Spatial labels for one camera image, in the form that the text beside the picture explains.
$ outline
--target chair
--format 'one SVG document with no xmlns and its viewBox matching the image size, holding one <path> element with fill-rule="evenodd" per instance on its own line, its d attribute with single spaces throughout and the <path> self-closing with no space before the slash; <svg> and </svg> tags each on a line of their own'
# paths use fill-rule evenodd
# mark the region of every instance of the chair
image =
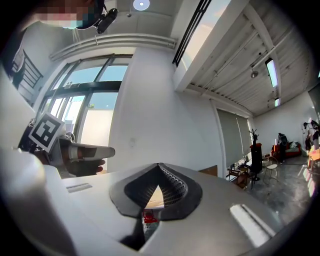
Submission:
<svg viewBox="0 0 320 256">
<path fill-rule="evenodd" d="M 278 171 L 277 171 L 278 164 L 279 164 L 278 160 L 275 157 L 271 156 L 271 157 L 268 158 L 268 164 L 266 164 L 266 166 L 265 166 L 265 172 L 264 172 L 264 176 L 263 176 L 263 182 L 265 184 L 269 185 L 271 179 L 274 179 L 277 182 L 279 182 L 279 180 L 277 179 L 277 177 L 278 177 Z M 270 175 L 269 175 L 269 183 L 265 182 L 265 177 L 266 177 L 267 170 L 269 170 L 269 173 L 270 173 Z M 275 170 L 275 177 L 272 177 L 273 170 Z"/>
</svg>

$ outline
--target person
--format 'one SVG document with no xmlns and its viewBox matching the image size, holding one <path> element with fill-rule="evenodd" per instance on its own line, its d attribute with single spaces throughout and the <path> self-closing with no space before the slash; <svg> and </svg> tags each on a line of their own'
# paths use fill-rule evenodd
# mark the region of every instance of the person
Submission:
<svg viewBox="0 0 320 256">
<path fill-rule="evenodd" d="M 21 51 L 22 40 L 24 34 L 29 26 L 36 22 L 46 23 L 56 27 L 73 27 L 73 28 L 86 28 L 90 27 L 94 21 L 97 21 L 101 16 L 104 7 L 104 0 L 47 0 L 43 1 L 41 5 L 33 10 L 11 34 L 9 41 L 4 47 L 1 55 L 0 62 L 8 75 L 12 84 L 18 89 L 25 71 L 24 54 Z M 30 141 L 20 147 L 24 151 L 30 152 L 30 147 L 35 149 Z M 43 150 L 33 150 L 32 152 L 44 165 L 48 165 L 48 160 L 44 157 Z M 68 168 L 76 176 L 94 175 L 103 170 L 102 165 L 104 160 L 96 161 L 81 161 L 69 164 Z"/>
<path fill-rule="evenodd" d="M 286 135 L 280 132 L 278 134 L 278 144 L 280 147 L 280 164 L 282 165 L 285 162 L 285 158 L 286 158 L 286 149 L 287 149 L 288 140 Z"/>
<path fill-rule="evenodd" d="M 313 146 L 314 150 L 319 149 L 319 125 L 316 121 L 311 120 L 311 122 L 303 123 L 304 129 L 307 130 L 307 139 L 309 139 Z"/>
</svg>

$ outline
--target gray concrete floor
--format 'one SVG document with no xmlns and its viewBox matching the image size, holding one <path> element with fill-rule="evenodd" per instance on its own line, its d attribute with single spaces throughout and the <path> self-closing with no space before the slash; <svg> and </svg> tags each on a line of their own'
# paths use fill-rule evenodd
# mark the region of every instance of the gray concrete floor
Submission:
<svg viewBox="0 0 320 256">
<path fill-rule="evenodd" d="M 260 178 L 253 184 L 248 185 L 246 191 L 258 199 L 260 202 L 268 205 L 283 220 L 285 224 L 290 223 L 296 217 L 303 214 L 308 208 L 311 198 L 308 192 L 308 183 L 305 181 L 303 164 L 307 163 L 307 157 L 298 156 L 288 158 L 284 164 L 277 167 L 278 181 L 271 179 L 269 185 L 263 182 L 265 168 L 258 174 Z M 268 183 L 269 171 L 265 175 L 265 181 Z"/>
</svg>

